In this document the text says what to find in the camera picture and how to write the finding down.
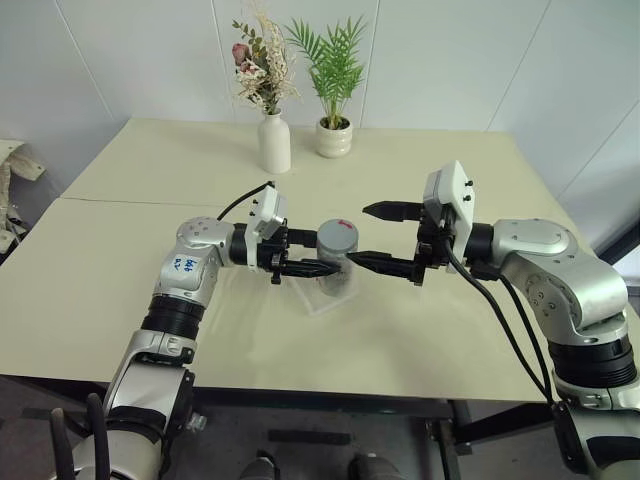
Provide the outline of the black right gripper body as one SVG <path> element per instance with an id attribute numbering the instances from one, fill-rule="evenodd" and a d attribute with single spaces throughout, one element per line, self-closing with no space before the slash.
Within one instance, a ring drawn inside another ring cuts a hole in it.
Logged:
<path id="1" fill-rule="evenodd" d="M 439 269 L 449 263 L 448 250 L 453 242 L 453 209 L 449 205 L 442 207 L 433 219 L 423 210 L 419 219 L 417 244 L 413 258 L 411 282 L 422 286 L 427 269 Z"/>

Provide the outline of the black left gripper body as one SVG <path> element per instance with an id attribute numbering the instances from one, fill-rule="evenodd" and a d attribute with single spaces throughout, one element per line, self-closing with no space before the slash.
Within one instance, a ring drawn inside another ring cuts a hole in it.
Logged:
<path id="1" fill-rule="evenodd" d="M 271 275 L 270 282 L 280 285 L 288 263 L 288 228 L 280 227 L 257 245 L 257 266 Z"/>

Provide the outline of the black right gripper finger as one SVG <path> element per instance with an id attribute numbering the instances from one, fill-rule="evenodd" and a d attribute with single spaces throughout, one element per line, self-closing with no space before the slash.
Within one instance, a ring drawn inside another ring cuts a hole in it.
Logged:
<path id="1" fill-rule="evenodd" d="M 390 253 L 359 251 L 347 253 L 346 257 L 356 265 L 374 273 L 414 280 L 414 262 L 393 257 Z"/>
<path id="2" fill-rule="evenodd" d="M 422 211 L 422 203 L 406 201 L 379 201 L 362 209 L 364 214 L 392 222 L 419 221 Z"/>

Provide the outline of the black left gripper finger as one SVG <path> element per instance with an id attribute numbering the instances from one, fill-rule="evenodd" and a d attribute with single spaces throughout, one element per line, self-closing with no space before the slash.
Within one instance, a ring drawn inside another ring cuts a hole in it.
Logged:
<path id="1" fill-rule="evenodd" d="M 300 245 L 308 249 L 317 248 L 317 232 L 307 229 L 289 229 L 287 231 L 287 243 L 289 245 Z"/>
<path id="2" fill-rule="evenodd" d="M 281 275 L 296 278 L 319 278 L 338 273 L 339 264 L 318 259 L 287 260 L 281 267 Z"/>

